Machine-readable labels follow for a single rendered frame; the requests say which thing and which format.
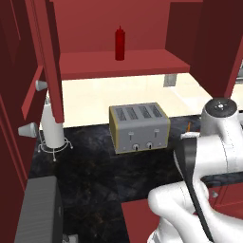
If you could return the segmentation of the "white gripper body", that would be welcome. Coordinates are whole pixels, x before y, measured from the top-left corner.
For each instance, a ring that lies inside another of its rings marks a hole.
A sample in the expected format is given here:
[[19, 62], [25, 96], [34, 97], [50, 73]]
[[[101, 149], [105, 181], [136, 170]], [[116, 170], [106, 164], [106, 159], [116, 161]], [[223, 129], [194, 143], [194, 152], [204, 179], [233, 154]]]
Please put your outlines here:
[[199, 132], [186, 132], [180, 135], [180, 139], [188, 139], [188, 138], [198, 138], [200, 136]]

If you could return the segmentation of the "dark red cabinet door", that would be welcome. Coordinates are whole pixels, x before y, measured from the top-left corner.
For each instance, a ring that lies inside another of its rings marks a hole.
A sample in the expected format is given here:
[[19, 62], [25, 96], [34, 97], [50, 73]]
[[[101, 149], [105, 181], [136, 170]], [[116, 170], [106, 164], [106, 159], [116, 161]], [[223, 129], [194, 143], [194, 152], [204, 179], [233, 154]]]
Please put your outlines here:
[[230, 98], [243, 60], [243, 0], [203, 0], [190, 74], [213, 98]]

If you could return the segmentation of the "red base cabinet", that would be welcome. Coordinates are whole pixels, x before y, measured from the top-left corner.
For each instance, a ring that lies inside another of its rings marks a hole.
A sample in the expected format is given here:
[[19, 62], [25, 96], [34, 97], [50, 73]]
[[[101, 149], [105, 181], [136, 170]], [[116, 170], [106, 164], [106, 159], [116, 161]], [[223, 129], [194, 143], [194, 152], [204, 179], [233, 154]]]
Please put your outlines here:
[[147, 199], [124, 202], [121, 207], [130, 243], [147, 243], [159, 225], [159, 217], [149, 209]]

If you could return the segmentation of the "grey cone cabinet knob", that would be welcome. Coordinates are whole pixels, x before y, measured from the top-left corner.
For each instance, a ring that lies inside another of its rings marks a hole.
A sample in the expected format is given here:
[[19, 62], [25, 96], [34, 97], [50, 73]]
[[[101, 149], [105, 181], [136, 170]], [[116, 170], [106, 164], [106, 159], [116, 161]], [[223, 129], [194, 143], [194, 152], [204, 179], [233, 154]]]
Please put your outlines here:
[[44, 89], [47, 89], [47, 82], [36, 81], [35, 82], [35, 88], [36, 88], [37, 91], [42, 91]]
[[21, 137], [36, 138], [38, 135], [38, 126], [35, 122], [23, 125], [18, 128], [18, 135]]

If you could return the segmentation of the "grey four-slot toaster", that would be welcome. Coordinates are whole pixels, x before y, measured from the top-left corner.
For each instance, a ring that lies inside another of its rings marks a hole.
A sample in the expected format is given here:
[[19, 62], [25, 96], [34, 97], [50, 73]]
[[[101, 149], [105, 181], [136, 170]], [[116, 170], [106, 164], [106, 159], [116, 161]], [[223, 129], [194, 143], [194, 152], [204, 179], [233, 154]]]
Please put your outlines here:
[[166, 148], [171, 121], [158, 103], [112, 105], [109, 130], [116, 154]]

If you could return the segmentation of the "red drawer front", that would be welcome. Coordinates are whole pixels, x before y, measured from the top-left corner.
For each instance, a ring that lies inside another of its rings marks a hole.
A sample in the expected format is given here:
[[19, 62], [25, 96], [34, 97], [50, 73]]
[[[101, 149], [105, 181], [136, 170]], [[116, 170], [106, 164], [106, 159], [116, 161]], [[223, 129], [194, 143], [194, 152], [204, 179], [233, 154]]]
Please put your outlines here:
[[[213, 198], [213, 191], [218, 197]], [[243, 219], [243, 182], [210, 188], [209, 202], [216, 211]]]

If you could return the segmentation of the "red ketchup bottle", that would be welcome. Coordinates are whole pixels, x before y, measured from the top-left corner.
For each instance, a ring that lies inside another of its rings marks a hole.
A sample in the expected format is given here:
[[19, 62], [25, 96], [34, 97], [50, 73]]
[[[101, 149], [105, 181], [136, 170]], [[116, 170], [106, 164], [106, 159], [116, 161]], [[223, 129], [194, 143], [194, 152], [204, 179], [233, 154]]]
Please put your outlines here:
[[115, 59], [122, 61], [124, 59], [125, 32], [118, 28], [115, 33]]

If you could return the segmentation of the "grey ribbed appliance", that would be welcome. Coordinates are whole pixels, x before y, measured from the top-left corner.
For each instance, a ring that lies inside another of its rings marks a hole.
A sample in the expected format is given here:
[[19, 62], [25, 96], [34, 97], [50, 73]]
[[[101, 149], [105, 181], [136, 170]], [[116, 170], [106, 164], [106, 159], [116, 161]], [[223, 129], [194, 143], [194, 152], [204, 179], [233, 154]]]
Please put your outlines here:
[[63, 204], [55, 176], [28, 180], [14, 243], [62, 243]]

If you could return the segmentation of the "grey wall outlet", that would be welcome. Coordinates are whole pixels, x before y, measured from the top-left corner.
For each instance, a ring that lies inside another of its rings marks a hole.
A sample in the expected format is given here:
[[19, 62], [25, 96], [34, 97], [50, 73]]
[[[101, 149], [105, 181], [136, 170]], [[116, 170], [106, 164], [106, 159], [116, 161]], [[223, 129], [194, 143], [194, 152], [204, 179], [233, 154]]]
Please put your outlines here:
[[176, 74], [166, 74], [164, 76], [164, 87], [175, 86], [177, 82], [177, 75]]

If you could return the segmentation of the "open red wall cabinet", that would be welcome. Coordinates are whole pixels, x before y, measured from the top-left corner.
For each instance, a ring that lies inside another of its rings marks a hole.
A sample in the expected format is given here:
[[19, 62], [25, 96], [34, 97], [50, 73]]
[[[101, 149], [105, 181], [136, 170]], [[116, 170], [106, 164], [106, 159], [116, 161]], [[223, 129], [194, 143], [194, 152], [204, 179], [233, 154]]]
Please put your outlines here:
[[[52, 0], [64, 80], [182, 73], [203, 0]], [[125, 32], [124, 59], [115, 33]]]

